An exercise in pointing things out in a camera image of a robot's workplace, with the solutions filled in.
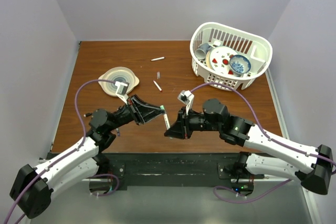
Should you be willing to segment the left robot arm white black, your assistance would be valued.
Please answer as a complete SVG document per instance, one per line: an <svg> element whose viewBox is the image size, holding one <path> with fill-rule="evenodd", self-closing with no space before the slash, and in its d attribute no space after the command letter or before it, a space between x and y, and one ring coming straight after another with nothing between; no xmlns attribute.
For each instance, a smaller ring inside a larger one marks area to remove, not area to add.
<svg viewBox="0 0 336 224"><path fill-rule="evenodd" d="M146 103L137 95L127 98L115 112L95 110L90 129L84 130L77 143L35 167L27 164L19 169L9 193L12 207L19 207L25 217L34 219L58 194L82 179L105 177L109 165L102 151L116 138L112 131L130 122L143 125L164 114L163 107Z"/></svg>

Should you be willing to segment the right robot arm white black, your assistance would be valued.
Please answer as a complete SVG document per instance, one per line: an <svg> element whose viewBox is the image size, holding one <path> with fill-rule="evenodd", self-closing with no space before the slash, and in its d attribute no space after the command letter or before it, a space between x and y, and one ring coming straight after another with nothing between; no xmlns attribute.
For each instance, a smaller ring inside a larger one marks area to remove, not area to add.
<svg viewBox="0 0 336 224"><path fill-rule="evenodd" d="M182 107L176 121L165 131L166 137L188 139L195 131L217 131L220 139L231 145L266 153L241 154L233 166L239 178L248 175L272 175L287 178L319 195L327 195L332 176L331 148L296 143L266 132L250 120L231 115L218 99L203 103L203 111Z"/></svg>

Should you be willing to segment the white pen green tip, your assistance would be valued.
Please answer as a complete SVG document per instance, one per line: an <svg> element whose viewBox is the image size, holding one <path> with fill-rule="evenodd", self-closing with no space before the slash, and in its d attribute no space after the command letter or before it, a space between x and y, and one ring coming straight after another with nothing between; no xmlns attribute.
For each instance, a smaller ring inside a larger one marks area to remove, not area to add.
<svg viewBox="0 0 336 224"><path fill-rule="evenodd" d="M170 126L170 122L169 122L169 118L168 118L168 115L166 113L163 114L163 117L164 117L164 122L165 122L165 125L166 125L166 129L168 130L171 126Z"/></svg>

